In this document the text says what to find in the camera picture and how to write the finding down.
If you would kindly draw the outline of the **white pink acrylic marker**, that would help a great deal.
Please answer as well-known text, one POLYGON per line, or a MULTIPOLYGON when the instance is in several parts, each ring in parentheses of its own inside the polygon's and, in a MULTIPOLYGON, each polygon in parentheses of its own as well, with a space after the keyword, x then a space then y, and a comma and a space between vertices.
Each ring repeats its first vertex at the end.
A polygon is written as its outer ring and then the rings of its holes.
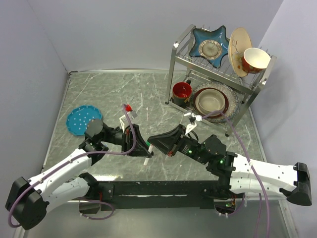
POLYGON ((144 163, 143 163, 144 166, 146 166, 148 164, 149 159, 152 157, 152 151, 153 151, 153 145, 150 144, 149 148, 148 148, 148 155, 145 158, 144 163))

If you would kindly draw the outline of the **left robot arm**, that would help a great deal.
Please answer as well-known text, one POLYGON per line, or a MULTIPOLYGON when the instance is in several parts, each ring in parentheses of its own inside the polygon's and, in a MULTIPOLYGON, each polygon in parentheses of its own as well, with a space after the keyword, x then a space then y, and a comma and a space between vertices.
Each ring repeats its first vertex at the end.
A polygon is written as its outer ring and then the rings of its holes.
POLYGON ((111 154, 105 143, 120 145, 119 155, 147 159, 153 155, 153 146, 143 140, 138 125, 112 128, 100 119, 93 119, 88 123, 84 141, 67 158, 37 176, 14 181, 5 205, 9 226, 29 230, 48 212, 75 198, 101 202, 106 195, 99 182, 82 171, 104 154, 111 154))

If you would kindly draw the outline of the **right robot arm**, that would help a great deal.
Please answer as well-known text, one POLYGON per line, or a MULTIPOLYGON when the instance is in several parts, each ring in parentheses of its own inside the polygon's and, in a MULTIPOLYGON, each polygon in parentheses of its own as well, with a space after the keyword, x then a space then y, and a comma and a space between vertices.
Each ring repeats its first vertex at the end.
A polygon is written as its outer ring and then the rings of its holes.
POLYGON ((200 143, 185 133, 186 127, 180 124, 169 132, 149 137, 148 142, 170 157, 179 152, 205 165, 208 172, 218 177, 217 184, 206 189, 208 196, 225 200, 239 194, 261 194, 296 205, 312 205, 306 164, 284 166, 247 159, 227 151, 226 145, 214 134, 200 143))

